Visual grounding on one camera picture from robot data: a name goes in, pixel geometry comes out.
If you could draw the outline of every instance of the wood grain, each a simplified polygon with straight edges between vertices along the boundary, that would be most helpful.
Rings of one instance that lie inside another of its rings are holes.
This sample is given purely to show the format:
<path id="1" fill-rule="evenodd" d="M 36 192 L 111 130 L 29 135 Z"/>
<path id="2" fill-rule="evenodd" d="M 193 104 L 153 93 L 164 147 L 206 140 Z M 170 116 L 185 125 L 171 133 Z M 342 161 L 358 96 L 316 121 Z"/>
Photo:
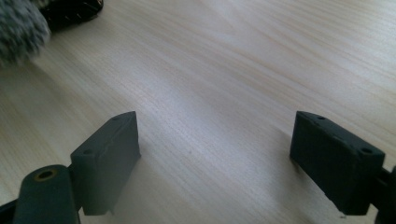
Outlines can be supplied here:
<path id="1" fill-rule="evenodd" d="M 134 110 L 142 159 L 116 215 L 83 223 L 374 223 L 346 217 L 289 159 L 295 112 L 396 164 L 396 3 L 107 0 L 0 71 L 0 203 Z"/>

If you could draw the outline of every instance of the fluffy gray microphone windscreen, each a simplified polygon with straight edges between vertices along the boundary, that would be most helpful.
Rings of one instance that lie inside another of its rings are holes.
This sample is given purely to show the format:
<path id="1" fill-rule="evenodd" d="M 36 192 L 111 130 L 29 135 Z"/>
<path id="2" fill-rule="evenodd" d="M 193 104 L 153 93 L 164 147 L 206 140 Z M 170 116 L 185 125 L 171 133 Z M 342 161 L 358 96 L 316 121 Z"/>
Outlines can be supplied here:
<path id="1" fill-rule="evenodd" d="M 0 0 L 0 68 L 36 56 L 50 39 L 50 29 L 29 0 Z"/>

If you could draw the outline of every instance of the light wooden surface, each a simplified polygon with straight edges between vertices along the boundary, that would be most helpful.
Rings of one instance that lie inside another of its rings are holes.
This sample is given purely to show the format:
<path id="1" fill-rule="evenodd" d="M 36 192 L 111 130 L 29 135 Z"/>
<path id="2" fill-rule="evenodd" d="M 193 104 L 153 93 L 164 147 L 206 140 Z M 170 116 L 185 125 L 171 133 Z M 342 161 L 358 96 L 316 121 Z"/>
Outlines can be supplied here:
<path id="1" fill-rule="evenodd" d="M 109 118 L 136 111 L 142 159 L 116 215 L 83 223 L 374 223 L 338 212 L 289 159 L 295 112 L 396 164 L 396 3 L 106 0 L 0 71 L 0 203 Z"/>

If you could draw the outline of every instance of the black plastic part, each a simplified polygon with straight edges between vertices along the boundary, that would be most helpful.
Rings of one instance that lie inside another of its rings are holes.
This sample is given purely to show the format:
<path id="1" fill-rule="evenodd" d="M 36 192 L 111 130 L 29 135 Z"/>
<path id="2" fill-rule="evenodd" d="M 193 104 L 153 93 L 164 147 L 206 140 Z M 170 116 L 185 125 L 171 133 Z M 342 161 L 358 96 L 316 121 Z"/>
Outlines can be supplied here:
<path id="1" fill-rule="evenodd" d="M 23 179 L 13 223 L 79 223 L 66 167 L 46 166 Z"/>
<path id="2" fill-rule="evenodd" d="M 106 122 L 71 155 L 77 207 L 94 216 L 112 210 L 140 157 L 136 113 Z"/>
<path id="3" fill-rule="evenodd" d="M 103 5 L 103 0 L 53 0 L 40 12 L 53 32 L 95 18 Z"/>
<path id="4" fill-rule="evenodd" d="M 375 224 L 396 223 L 396 167 L 392 173 L 382 170 L 373 192 L 372 203 L 378 209 Z"/>
<path id="5" fill-rule="evenodd" d="M 0 206 L 0 224 L 11 224 L 14 219 L 17 200 Z"/>
<path id="6" fill-rule="evenodd" d="M 298 111 L 290 156 L 345 215 L 365 215 L 385 154 L 322 116 Z"/>

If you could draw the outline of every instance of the black plastic block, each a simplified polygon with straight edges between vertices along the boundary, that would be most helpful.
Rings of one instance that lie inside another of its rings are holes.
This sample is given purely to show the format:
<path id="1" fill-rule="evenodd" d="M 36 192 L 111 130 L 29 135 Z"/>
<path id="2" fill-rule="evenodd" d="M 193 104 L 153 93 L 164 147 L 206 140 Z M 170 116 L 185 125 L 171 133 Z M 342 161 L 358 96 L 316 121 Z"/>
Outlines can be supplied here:
<path id="1" fill-rule="evenodd" d="M 298 111 L 290 156 L 345 215 L 365 215 L 385 154 L 336 123 Z"/>

